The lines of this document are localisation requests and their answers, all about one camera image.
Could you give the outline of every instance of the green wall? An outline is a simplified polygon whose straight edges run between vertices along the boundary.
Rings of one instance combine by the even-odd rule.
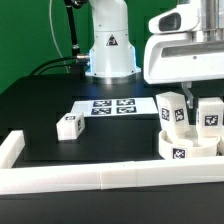
[[[129,9],[130,42],[136,47],[138,66],[143,66],[144,46],[151,17],[175,7],[176,0],[126,0]],[[0,7],[0,93],[16,79],[41,63],[58,58],[49,25],[49,0],[1,0]],[[83,53],[93,43],[89,4],[75,11],[78,39]],[[56,38],[64,56],[71,55],[67,14],[63,0],[53,0]]]

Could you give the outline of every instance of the black table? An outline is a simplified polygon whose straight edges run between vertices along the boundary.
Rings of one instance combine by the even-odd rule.
[[[223,96],[224,82],[193,84],[197,97]],[[161,159],[158,114],[86,118],[76,141],[58,142],[57,121],[76,100],[182,93],[179,84],[86,83],[70,75],[17,80],[0,95],[0,141],[22,129],[26,147],[14,167]],[[195,110],[189,110],[195,122]],[[0,196],[1,223],[222,223],[224,183]]]

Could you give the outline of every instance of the cube with marker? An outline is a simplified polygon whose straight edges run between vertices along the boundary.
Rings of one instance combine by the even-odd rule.
[[[199,137],[215,137],[222,134],[224,104],[219,97],[198,101],[196,129]]]
[[[83,113],[67,113],[57,123],[58,140],[74,140],[85,128]]]
[[[166,92],[157,95],[156,99],[161,128],[173,138],[183,138],[185,132],[190,129],[184,96]]]

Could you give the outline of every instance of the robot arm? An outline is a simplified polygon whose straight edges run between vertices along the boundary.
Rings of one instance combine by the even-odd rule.
[[[87,0],[64,0],[80,8]],[[135,48],[129,42],[128,13],[124,0],[89,0],[94,25],[94,45],[90,50],[90,69],[86,78],[103,84],[136,79]]]

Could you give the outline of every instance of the printed marker sheet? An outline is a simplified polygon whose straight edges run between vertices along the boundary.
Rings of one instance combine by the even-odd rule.
[[[76,101],[71,113],[83,112],[84,117],[157,114],[152,97]]]

